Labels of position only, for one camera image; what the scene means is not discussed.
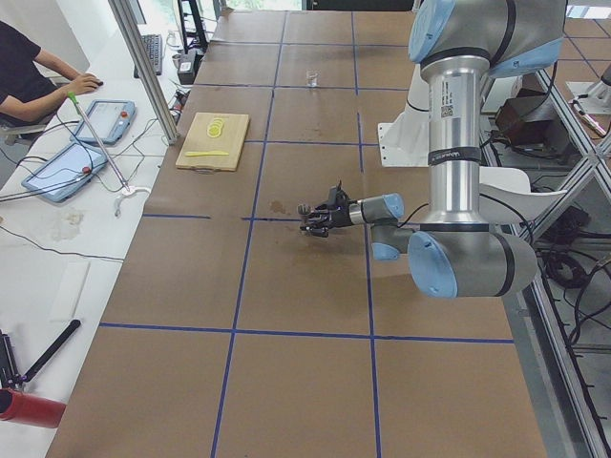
ur robot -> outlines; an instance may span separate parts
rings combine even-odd
[[[428,216],[419,230],[401,227],[398,194],[353,200],[340,183],[315,209],[300,205],[301,229],[327,237],[334,227],[370,224],[374,258],[407,253],[415,284],[432,297],[503,296],[526,287],[537,271],[533,249],[492,232],[479,213],[481,80],[553,65],[565,11],[565,0],[424,2],[410,60],[429,84]]]

light blue joint cap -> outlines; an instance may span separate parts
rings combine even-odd
[[[427,0],[411,28],[410,60],[419,64],[429,55],[448,24],[456,0]]]
[[[455,298],[456,275],[443,249],[426,232],[416,232],[408,243],[408,259],[413,281],[418,289],[434,298]]]
[[[537,46],[530,51],[495,65],[490,69],[489,75],[491,78],[506,78],[546,69],[558,60],[561,47],[562,38]]]
[[[405,208],[403,206],[403,198],[401,198],[401,196],[399,196],[397,193],[393,193],[384,194],[382,198],[395,218],[400,219],[403,217]]]
[[[401,253],[394,246],[375,241],[371,244],[375,260],[398,260]]]

red cylinder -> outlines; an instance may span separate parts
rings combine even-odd
[[[39,398],[10,388],[0,389],[0,420],[32,425],[58,427],[66,405]]]

white sticker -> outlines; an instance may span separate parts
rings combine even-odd
[[[432,120],[457,118],[460,113],[462,93],[461,76],[449,76],[437,83],[437,88],[431,100]]]

tablet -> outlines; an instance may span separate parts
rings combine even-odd
[[[94,100],[86,113],[102,143],[114,145],[130,127],[136,114],[136,105],[129,100]],[[86,143],[97,143],[92,131],[82,120],[74,136]]]
[[[106,162],[106,156],[97,148],[71,143],[32,172],[21,184],[42,198],[61,202],[91,181]],[[84,168],[92,172],[86,174]]]

